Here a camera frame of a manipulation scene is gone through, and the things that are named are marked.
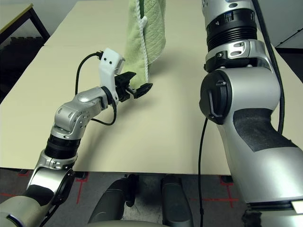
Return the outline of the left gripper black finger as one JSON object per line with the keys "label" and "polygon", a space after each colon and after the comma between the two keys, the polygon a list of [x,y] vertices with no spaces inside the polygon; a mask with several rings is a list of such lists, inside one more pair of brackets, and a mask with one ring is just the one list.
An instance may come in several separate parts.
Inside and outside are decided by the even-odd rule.
{"label": "left gripper black finger", "polygon": [[127,71],[116,76],[116,82],[129,82],[134,76],[135,72]]}
{"label": "left gripper black finger", "polygon": [[145,83],[141,85],[138,89],[136,89],[134,93],[134,98],[140,98],[143,95],[145,95],[151,88],[153,84],[152,83]]}

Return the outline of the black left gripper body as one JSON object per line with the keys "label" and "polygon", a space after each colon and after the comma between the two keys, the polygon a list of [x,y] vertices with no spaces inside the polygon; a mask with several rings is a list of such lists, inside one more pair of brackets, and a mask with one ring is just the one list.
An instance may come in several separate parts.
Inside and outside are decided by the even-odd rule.
{"label": "black left gripper body", "polygon": [[119,102],[124,102],[130,98],[130,95],[136,93],[136,89],[130,86],[128,79],[115,79],[116,92],[118,94]]}

